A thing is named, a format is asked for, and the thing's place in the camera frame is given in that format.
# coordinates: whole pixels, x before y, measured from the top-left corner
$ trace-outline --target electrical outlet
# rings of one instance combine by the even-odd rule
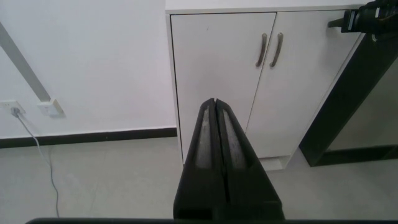
[[[41,112],[50,117],[57,117],[63,114],[63,110],[57,100],[53,99],[49,102],[39,103],[37,105]]]
[[[11,114],[11,108],[16,107],[19,108],[20,113],[25,113],[25,110],[20,106],[20,104],[16,100],[10,101],[2,101],[0,102],[0,107],[6,111],[7,113]]]

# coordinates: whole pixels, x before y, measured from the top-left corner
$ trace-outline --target cabinet door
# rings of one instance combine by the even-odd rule
[[[344,11],[278,12],[246,135],[258,157],[290,155],[359,37],[327,28]],[[274,68],[278,34],[283,34]]]
[[[219,98],[248,125],[262,64],[262,34],[271,35],[275,13],[172,16],[175,81],[183,159],[200,105]]]

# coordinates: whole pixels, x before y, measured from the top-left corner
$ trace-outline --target power cord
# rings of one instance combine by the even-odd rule
[[[53,169],[52,169],[52,163],[51,163],[51,155],[49,154],[49,159],[47,160],[46,158],[45,158],[45,156],[43,155],[43,153],[42,153],[42,150],[41,150],[41,148],[40,148],[40,144],[39,144],[39,141],[37,140],[37,138],[29,131],[29,129],[26,127],[26,125],[25,125],[25,123],[21,120],[21,118],[19,117],[19,115],[21,114],[21,111],[19,110],[19,108],[15,108],[15,107],[13,107],[13,108],[11,108],[11,114],[14,116],[14,117],[16,117],[20,122],[21,122],[21,124],[23,125],[23,127],[25,128],[25,130],[30,134],[30,136],[32,136],[32,138],[35,140],[35,142],[36,142],[36,145],[37,145],[37,149],[39,150],[39,153],[40,153],[40,155],[42,156],[42,159],[45,161],[45,163],[48,165],[48,167],[50,168],[50,173],[51,173],[51,184],[52,184],[52,187],[54,188],[54,190],[55,190],[55,192],[57,193],[57,200],[56,200],[56,204],[55,204],[55,210],[56,210],[56,212],[57,212],[57,217],[59,218],[60,217],[60,213],[59,213],[59,211],[58,211],[58,197],[59,197],[59,195],[58,195],[58,190],[57,190],[57,188],[56,188],[56,186],[55,186],[55,184],[54,184],[54,179],[53,179]]]

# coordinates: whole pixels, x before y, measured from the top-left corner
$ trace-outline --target floor tile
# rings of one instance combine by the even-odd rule
[[[297,151],[267,172],[288,219],[398,219],[398,160],[309,167]]]
[[[108,151],[93,217],[172,218],[182,172],[177,138],[119,141]]]
[[[113,142],[54,146],[54,182],[59,191],[61,217],[88,217],[103,169],[105,155]]]
[[[0,223],[37,217],[55,217],[49,168],[36,147],[0,149]]]

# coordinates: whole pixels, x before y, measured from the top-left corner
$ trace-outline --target cabinet handle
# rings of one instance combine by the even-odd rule
[[[261,44],[261,53],[259,60],[256,63],[256,67],[259,67],[261,65],[262,59],[264,58],[264,54],[266,53],[266,46],[267,46],[267,34],[263,33],[261,35],[262,38],[262,44]]]
[[[278,61],[279,54],[280,54],[280,49],[282,48],[282,43],[284,42],[284,34],[283,33],[278,33],[278,46],[276,47],[276,53],[274,56],[274,60],[269,64],[271,68],[274,68],[276,65],[276,62]]]

